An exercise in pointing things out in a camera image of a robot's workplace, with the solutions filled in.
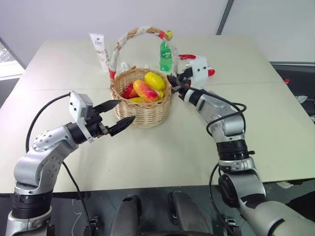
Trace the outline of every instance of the fake fruit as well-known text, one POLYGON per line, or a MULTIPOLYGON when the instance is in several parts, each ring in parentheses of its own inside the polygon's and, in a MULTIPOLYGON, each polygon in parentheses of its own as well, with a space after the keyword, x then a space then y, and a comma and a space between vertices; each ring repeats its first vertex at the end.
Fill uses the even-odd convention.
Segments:
POLYGON ((158 98, 162 99, 164 97, 164 92, 163 91, 157 91, 158 93, 158 98))
POLYGON ((153 72, 148 72, 145 76, 144 76, 144 81, 150 85, 152 88, 160 91, 162 89, 165 88, 165 81, 164 79, 153 72))
POLYGON ((155 102, 159 99, 157 92, 142 80, 133 82, 133 89, 146 102, 155 102))
POLYGON ((127 86, 127 88, 122 93, 122 97, 125 99, 138 97, 138 95, 136 94, 136 92, 133 89, 133 84, 130 84, 127 86))
POLYGON ((130 98, 128 100, 131 101, 131 102, 145 102, 143 100, 143 98, 141 98, 141 97, 134 97, 134 98, 130 98))

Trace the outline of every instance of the white table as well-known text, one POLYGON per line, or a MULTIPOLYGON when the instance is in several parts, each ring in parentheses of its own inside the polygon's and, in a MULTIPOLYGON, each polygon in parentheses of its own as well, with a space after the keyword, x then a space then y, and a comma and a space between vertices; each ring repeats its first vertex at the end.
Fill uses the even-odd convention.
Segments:
MULTIPOLYGON (((187 41, 179 41, 179 48, 184 48, 187 41)), ((140 47, 136 40, 132 43, 140 47)), ((146 47, 149 43, 140 42, 146 47)), ((206 89, 248 106, 246 141, 249 149, 256 151, 255 163, 262 180, 314 177, 315 127, 253 43, 246 38, 226 36, 204 38, 202 43, 207 54, 201 53, 201 45, 187 46, 191 47, 190 51, 183 53, 196 51, 211 57, 217 74, 208 81, 206 89), (234 55, 241 45, 240 51, 248 54, 242 58, 251 63, 250 68, 234 55), (226 48, 233 49, 230 56, 223 50, 226 48)), ((88 94, 96 105, 110 99, 108 87, 109 79, 101 71, 89 41, 46 42, 0 109, 0 175, 4 180, 0 193, 13 192, 13 169, 24 154, 27 129, 47 101, 76 89, 88 94), (80 45, 80 50, 74 50, 73 45, 80 45)), ((108 125, 117 121, 112 111, 103 118, 108 125)), ((43 130, 70 121, 66 98, 43 112, 31 140, 43 130)), ((216 146, 205 131, 204 121, 192 105, 177 96, 173 96, 169 117, 161 125, 149 129, 130 127, 117 136, 84 143, 65 160, 82 190, 203 185, 208 183, 210 170, 217 161, 216 146)), ((63 168, 54 191, 75 191, 63 168)))

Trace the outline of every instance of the white wall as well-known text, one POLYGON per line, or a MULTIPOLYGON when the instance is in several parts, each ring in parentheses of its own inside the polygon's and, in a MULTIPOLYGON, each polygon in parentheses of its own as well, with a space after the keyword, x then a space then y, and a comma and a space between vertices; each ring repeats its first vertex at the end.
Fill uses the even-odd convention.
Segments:
POLYGON ((174 37, 216 34, 227 0, 2 0, 0 37, 27 65, 46 40, 118 39, 141 25, 174 37))
POLYGON ((315 61, 314 0, 235 0, 222 34, 250 35, 270 61, 315 61))

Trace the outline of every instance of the bottle cap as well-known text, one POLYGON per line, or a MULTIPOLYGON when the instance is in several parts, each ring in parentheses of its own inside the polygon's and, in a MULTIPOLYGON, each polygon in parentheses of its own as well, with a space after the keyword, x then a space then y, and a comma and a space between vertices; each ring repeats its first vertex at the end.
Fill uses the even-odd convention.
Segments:
POLYGON ((171 31, 171 30, 168 30, 168 31, 166 32, 166 34, 167 34, 167 36, 169 36, 170 38, 173 37, 173 31, 171 31))

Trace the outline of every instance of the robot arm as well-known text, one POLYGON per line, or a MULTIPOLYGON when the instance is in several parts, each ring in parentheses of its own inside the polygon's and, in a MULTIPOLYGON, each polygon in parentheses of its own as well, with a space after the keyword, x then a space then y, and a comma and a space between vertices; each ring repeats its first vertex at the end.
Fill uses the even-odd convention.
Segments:
POLYGON ((135 117, 128 117, 112 127, 104 126, 99 115, 114 108, 119 101, 109 100, 93 107, 85 94, 71 92, 70 113, 76 123, 47 130, 35 138, 31 149, 19 160, 14 170, 16 179, 13 210, 9 213, 6 236, 53 235, 48 227, 50 202, 64 159, 87 140, 106 134, 111 136, 126 129, 135 117))
POLYGON ((193 87, 193 84, 197 84, 198 89, 204 86, 206 79, 199 73, 206 66, 204 60, 195 59, 183 74, 177 78, 168 78, 173 91, 179 92, 179 97, 185 102, 193 104, 208 124, 212 122, 209 128, 217 144, 219 168, 223 171, 219 177, 223 201, 228 206, 237 208, 258 236, 314 235, 315 224, 311 220, 282 203, 267 201, 264 186, 251 157, 254 152, 247 149, 242 116, 235 114, 213 122, 234 114, 235 111, 228 103, 209 96, 214 94, 212 92, 206 95, 204 90, 193 91, 183 86, 188 84, 193 87))

